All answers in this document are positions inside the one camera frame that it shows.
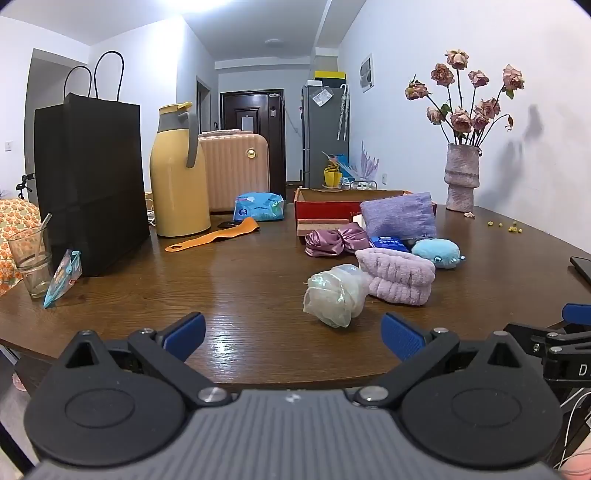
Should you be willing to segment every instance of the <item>white wall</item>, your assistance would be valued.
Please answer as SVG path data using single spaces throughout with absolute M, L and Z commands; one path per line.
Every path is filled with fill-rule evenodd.
M 591 78 L 590 32 L 591 18 L 571 0 L 520 0 L 510 7 L 472 0 L 367 0 L 339 50 L 340 70 L 351 85 L 352 158 L 359 157 L 364 140 L 369 154 L 381 159 L 378 180 L 388 174 L 383 188 L 429 190 L 444 203 L 446 141 L 425 116 L 428 100 L 409 102 L 404 89 L 416 74 L 443 103 L 447 92 L 430 72 L 445 62 L 447 49 L 459 47 L 470 55 L 469 70 L 491 78 L 478 90 L 479 97 L 491 98 L 511 63 L 523 71 L 525 90 L 513 101 L 501 99 L 515 128 L 506 132 L 501 121 L 483 144 L 476 204 L 591 252 L 591 116 L 585 89 Z M 376 86 L 362 93 L 359 67 L 369 53 Z M 462 81 L 464 96 L 471 97 L 467 77 Z
M 299 181 L 302 168 L 301 142 L 301 89 L 308 79 L 309 66 L 300 69 L 246 70 L 220 73 L 219 91 L 240 92 L 242 90 L 285 90 L 285 156 L 287 162 L 287 181 Z
M 13 191 L 25 173 L 24 131 L 27 80 L 33 49 L 86 63 L 90 48 L 57 33 L 0 17 L 0 186 Z M 13 150 L 4 151 L 12 141 Z
M 119 100 L 140 105 L 146 191 L 150 189 L 150 154 L 158 132 L 158 109 L 177 100 L 177 66 L 184 25 L 182 17 L 162 20 L 93 45 L 90 52 L 89 67 L 92 71 L 98 58 L 108 50 L 120 52 L 125 59 Z M 100 98 L 116 99 L 120 75 L 120 58 L 114 54 L 107 55 L 97 72 Z
M 193 30 L 183 21 L 183 45 L 177 69 L 177 102 L 193 102 L 195 110 L 197 80 L 210 91 L 210 122 L 206 127 L 217 122 L 219 94 L 217 92 L 217 71 L 215 62 Z

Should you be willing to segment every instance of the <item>blue plush toy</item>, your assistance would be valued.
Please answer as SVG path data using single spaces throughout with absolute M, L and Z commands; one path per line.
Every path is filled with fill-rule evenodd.
M 456 268 L 466 259 L 454 242 L 444 238 L 419 240 L 413 247 L 413 254 L 431 260 L 437 268 Z

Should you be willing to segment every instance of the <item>yellow thermos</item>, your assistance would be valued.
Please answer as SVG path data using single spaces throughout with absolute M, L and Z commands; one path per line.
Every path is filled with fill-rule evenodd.
M 150 157 L 150 180 L 159 236 L 194 235 L 211 227 L 205 156 L 191 102 L 160 109 Z

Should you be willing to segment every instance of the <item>ceramic vase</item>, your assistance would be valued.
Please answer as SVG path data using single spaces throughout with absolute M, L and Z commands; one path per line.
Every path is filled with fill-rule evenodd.
M 447 146 L 445 182 L 447 208 L 457 212 L 471 212 L 474 208 L 474 189 L 480 186 L 479 150 L 471 145 Z

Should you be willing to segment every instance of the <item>pink flower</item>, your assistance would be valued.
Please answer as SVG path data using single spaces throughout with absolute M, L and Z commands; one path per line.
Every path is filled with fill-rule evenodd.
M 447 64 L 456 70 L 463 70 L 468 66 L 468 54 L 463 50 L 449 50 L 447 55 Z
M 463 108 L 456 108 L 455 113 L 450 117 L 450 122 L 456 132 L 468 134 L 472 130 L 470 115 Z
M 499 113 L 501 113 L 501 104 L 497 101 L 496 98 L 491 98 L 487 101 L 481 100 L 476 104 L 474 110 L 476 113 L 479 113 L 483 117 L 492 119 L 496 117 Z
M 483 130 L 484 127 L 488 125 L 489 121 L 490 120 L 487 117 L 477 113 L 476 116 L 472 119 L 472 125 L 474 125 L 474 130 Z
M 406 97 L 409 100 L 416 100 L 417 98 L 423 98 L 429 95 L 429 91 L 424 83 L 418 80 L 411 80 L 405 91 Z
M 507 65 L 503 70 L 503 84 L 506 90 L 523 90 L 525 81 L 521 72 L 511 65 Z
M 481 70 L 470 72 L 468 78 L 472 82 L 472 85 L 474 85 L 474 88 L 484 87 L 490 82 L 490 79 Z
M 435 70 L 431 72 L 431 78 L 437 82 L 438 85 L 449 87 L 452 83 L 455 83 L 456 79 L 453 77 L 453 73 L 444 63 L 438 63 L 435 65 Z
M 427 108 L 427 118 L 433 125 L 441 125 L 443 120 L 443 116 L 441 115 L 439 108 L 435 108 L 433 106 Z

